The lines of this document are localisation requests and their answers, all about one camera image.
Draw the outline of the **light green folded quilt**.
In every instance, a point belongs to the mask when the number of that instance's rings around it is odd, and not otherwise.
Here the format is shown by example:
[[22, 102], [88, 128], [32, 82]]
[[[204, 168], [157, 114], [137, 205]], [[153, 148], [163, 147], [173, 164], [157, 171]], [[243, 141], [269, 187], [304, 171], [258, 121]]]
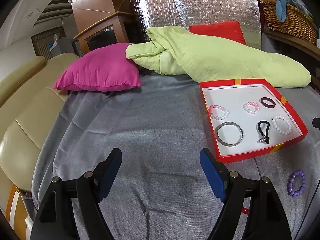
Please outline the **light green folded quilt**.
[[310, 72], [299, 62], [226, 38], [192, 34], [180, 26], [152, 27], [149, 42], [131, 44], [127, 59], [161, 75], [189, 75], [201, 83], [265, 79], [279, 88], [305, 87]]

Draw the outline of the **magenta pillow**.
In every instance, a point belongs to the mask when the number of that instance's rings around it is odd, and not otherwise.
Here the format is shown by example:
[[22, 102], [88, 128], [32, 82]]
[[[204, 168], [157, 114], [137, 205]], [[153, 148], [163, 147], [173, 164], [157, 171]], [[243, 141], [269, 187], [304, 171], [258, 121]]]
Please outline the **magenta pillow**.
[[137, 65], [126, 58], [128, 43], [90, 51], [73, 62], [53, 88], [71, 91], [119, 92], [141, 86]]

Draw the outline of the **orange box lid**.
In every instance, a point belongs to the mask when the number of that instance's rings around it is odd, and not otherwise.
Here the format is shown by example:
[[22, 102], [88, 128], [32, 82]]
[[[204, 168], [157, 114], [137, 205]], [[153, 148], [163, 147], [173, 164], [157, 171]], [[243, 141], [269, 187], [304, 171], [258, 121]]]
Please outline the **orange box lid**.
[[26, 239], [27, 224], [25, 219], [27, 218], [27, 215], [21, 194], [17, 187], [13, 185], [7, 202], [5, 217], [19, 239]]

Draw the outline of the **red cushion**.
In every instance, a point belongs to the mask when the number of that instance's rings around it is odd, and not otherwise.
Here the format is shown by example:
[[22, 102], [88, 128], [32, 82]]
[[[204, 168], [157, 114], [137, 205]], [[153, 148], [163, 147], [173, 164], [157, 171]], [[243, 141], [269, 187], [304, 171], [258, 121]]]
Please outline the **red cushion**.
[[246, 45], [246, 41], [238, 21], [191, 25], [189, 26], [189, 31], [197, 35], [226, 38], [228, 40]]

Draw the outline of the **red shallow box tray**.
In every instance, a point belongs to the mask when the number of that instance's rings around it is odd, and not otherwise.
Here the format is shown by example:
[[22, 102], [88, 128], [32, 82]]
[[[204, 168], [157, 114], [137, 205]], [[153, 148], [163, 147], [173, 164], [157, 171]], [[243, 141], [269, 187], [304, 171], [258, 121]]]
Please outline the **red shallow box tray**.
[[[302, 141], [308, 129], [287, 99], [264, 79], [208, 81], [200, 84], [218, 161], [230, 163], [276, 152]], [[244, 131], [234, 147], [221, 145], [215, 129], [235, 122]]]

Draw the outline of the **wicker basket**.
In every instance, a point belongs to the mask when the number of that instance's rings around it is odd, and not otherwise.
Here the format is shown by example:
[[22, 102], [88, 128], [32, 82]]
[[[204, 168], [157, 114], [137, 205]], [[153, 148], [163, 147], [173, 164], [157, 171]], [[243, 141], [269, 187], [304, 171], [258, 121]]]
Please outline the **wicker basket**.
[[308, 16], [300, 12], [296, 7], [287, 4], [285, 21], [280, 22], [276, 15], [275, 1], [261, 1], [260, 5], [263, 9], [268, 29], [300, 38], [314, 46], [316, 45], [318, 28]]

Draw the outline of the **wooden side table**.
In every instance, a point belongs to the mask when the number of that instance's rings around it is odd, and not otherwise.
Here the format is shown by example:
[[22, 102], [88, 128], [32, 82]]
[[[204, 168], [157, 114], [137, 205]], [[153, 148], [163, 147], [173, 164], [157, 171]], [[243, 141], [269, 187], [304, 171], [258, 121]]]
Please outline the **wooden side table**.
[[265, 25], [262, 49], [288, 56], [306, 67], [311, 74], [310, 86], [319, 93], [319, 48], [300, 38], [272, 31]]

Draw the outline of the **cream leather sofa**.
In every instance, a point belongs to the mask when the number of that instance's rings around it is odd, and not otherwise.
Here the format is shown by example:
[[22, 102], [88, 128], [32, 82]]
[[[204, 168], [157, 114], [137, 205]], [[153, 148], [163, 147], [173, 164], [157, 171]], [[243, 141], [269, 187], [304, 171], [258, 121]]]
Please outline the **cream leather sofa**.
[[43, 143], [60, 112], [67, 92], [55, 81], [78, 56], [36, 56], [1, 81], [1, 210], [11, 188], [30, 191]]

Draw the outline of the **silver foil insulation panel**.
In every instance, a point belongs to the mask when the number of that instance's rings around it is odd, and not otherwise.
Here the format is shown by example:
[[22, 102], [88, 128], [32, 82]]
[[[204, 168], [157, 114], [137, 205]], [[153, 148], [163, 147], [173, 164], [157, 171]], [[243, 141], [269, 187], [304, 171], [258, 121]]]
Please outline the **silver foil insulation panel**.
[[258, 0], [133, 0], [143, 40], [150, 40], [151, 27], [169, 25], [188, 29], [191, 25], [238, 21], [246, 44], [261, 49]]

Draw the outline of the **wooden cabinet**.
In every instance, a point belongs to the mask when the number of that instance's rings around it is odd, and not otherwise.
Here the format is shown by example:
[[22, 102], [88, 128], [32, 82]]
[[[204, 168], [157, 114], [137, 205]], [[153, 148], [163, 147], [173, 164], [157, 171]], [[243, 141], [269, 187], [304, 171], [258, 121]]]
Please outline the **wooden cabinet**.
[[115, 43], [129, 43], [135, 39], [135, 15], [115, 12], [99, 20], [74, 37], [82, 54]]

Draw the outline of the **grey bed blanket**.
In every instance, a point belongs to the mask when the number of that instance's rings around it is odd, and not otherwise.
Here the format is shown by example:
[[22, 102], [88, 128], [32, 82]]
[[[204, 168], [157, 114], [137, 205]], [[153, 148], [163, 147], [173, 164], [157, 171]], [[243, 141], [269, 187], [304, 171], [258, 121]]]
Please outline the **grey bed blanket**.
[[[38, 209], [54, 176], [79, 178], [113, 148], [123, 162], [110, 194], [99, 205], [115, 239], [207, 239], [223, 203], [200, 165], [202, 148], [214, 145], [200, 88], [188, 76], [142, 75], [142, 87], [119, 93], [71, 93], [40, 152], [31, 195]], [[243, 177], [271, 179], [301, 239], [319, 213], [319, 95], [311, 88], [278, 88], [308, 128], [306, 138], [273, 154], [228, 163]], [[286, 182], [306, 174], [302, 195]]]

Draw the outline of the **blue cloth in basket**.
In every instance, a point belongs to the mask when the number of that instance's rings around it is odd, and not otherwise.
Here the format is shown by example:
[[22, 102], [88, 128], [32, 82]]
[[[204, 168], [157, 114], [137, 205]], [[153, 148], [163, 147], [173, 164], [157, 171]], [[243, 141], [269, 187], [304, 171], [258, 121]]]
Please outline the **blue cloth in basket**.
[[276, 16], [279, 22], [285, 22], [287, 3], [289, 0], [276, 0]]

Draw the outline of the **silver bangle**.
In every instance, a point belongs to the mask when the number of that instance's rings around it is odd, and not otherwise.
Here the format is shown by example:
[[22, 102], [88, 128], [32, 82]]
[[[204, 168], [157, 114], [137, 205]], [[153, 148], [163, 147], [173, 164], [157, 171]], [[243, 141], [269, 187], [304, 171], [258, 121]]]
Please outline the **silver bangle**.
[[235, 122], [223, 122], [215, 129], [217, 141], [226, 147], [239, 145], [244, 139], [243, 129]]

